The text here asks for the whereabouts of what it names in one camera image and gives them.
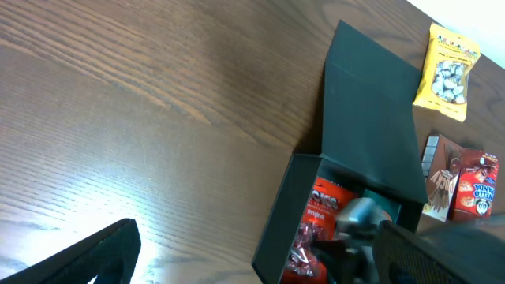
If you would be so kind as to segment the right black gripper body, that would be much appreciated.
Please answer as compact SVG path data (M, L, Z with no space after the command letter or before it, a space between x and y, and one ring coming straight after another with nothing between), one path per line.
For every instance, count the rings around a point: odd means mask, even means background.
M379 282L371 241L359 241L349 237L333 241L313 241L311 253L326 267L327 283Z

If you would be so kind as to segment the yellow Hacks candy bag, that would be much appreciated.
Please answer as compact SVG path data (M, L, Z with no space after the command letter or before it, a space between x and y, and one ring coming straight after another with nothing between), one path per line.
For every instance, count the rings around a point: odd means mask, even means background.
M480 56L477 42L436 23L431 24L421 82L413 105L465 121L469 73Z

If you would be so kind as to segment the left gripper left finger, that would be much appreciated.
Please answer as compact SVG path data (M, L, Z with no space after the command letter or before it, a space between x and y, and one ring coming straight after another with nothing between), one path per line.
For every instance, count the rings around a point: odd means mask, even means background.
M53 256L10 275L1 284L131 281L141 248L133 219L121 219Z

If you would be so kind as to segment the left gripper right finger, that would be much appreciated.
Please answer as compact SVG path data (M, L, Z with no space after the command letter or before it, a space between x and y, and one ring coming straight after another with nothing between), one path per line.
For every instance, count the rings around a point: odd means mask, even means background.
M422 234L383 221L372 254L380 283L504 284L504 216Z

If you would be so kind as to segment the black gift box with lid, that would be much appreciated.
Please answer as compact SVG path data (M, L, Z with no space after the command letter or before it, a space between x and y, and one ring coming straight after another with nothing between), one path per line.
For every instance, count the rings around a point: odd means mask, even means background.
M411 64L338 23L324 63L321 149L290 157L252 259L261 282L281 280L319 177L395 202L394 222L416 230L428 199L412 114L420 79Z

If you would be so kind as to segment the red Hacks candy bag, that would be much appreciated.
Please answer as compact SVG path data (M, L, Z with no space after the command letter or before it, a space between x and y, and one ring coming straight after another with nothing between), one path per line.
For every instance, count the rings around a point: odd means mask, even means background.
M355 198L355 192L324 178L316 179L290 249L282 283L327 281L327 268L311 253L311 243L333 239L335 218Z

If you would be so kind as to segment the teal Chunkies cookie box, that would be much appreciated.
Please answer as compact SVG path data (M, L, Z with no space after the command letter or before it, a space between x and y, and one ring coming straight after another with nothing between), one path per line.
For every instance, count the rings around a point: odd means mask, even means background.
M393 223L397 222L401 204L368 189L364 191L363 197L373 199L380 208L381 214L387 220L392 221Z

